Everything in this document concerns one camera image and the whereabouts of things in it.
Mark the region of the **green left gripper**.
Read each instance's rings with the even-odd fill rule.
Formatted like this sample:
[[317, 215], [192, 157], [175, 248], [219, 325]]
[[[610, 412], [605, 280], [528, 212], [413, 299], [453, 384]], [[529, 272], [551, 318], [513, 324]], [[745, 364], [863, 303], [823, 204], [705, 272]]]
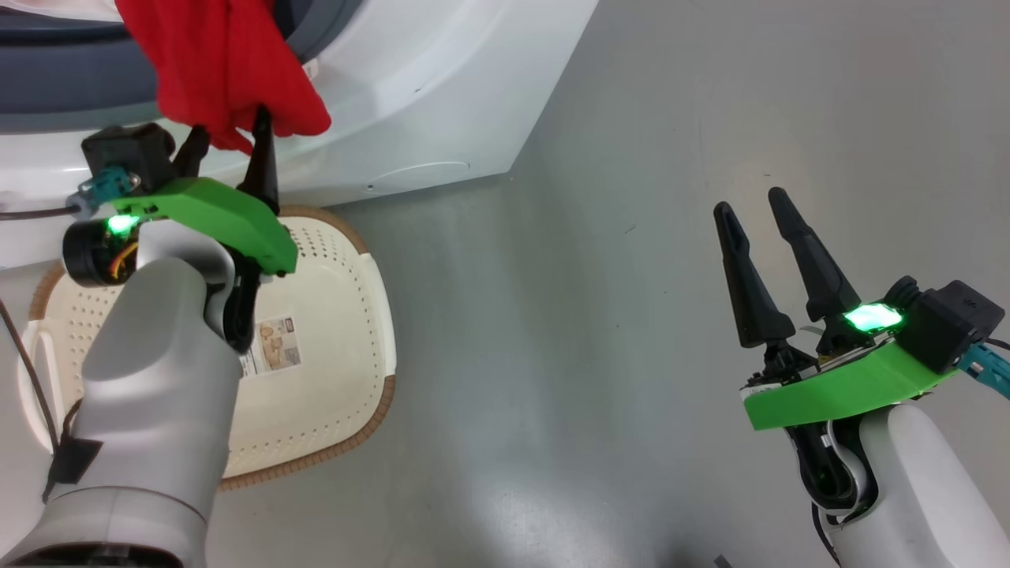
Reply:
[[108, 219], [76, 222], [62, 238], [62, 266], [83, 287], [122, 286], [159, 256], [223, 253], [225, 263], [267, 276], [292, 275], [299, 252], [280, 222], [273, 116], [257, 108], [252, 152], [237, 189], [198, 177], [211, 147], [205, 126], [196, 125], [174, 154], [181, 178], [152, 195], [120, 196]]

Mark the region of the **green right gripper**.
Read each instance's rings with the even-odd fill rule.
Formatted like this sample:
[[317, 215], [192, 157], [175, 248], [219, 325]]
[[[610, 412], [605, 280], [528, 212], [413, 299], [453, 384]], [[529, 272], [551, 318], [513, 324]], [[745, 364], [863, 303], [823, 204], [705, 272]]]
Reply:
[[[906, 316], [886, 303], [861, 305], [861, 297], [820, 238], [781, 187], [768, 194], [776, 226], [795, 256], [811, 321], [843, 316], [844, 330], [870, 332], [876, 342], [820, 361], [789, 344], [769, 346], [767, 367], [742, 388], [755, 431], [827, 423], [923, 395], [956, 374], [937, 374], [897, 345]], [[739, 344], [744, 349], [794, 337], [750, 258], [750, 240], [735, 210], [719, 202], [713, 216]]]

